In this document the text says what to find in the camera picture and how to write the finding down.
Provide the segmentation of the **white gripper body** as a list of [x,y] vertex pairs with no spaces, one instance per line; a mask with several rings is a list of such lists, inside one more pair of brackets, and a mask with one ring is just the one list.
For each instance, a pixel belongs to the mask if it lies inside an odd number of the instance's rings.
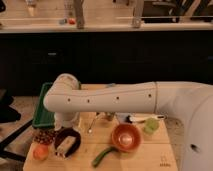
[[62,128],[77,128],[80,123],[80,113],[55,113],[54,129],[59,131]]

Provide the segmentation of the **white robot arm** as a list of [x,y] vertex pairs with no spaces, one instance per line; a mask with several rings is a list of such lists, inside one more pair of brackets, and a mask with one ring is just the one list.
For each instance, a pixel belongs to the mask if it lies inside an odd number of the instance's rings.
[[155,113],[184,125],[180,171],[213,171],[213,85],[146,82],[82,90],[71,74],[61,74],[45,94],[45,108],[68,122],[76,112]]

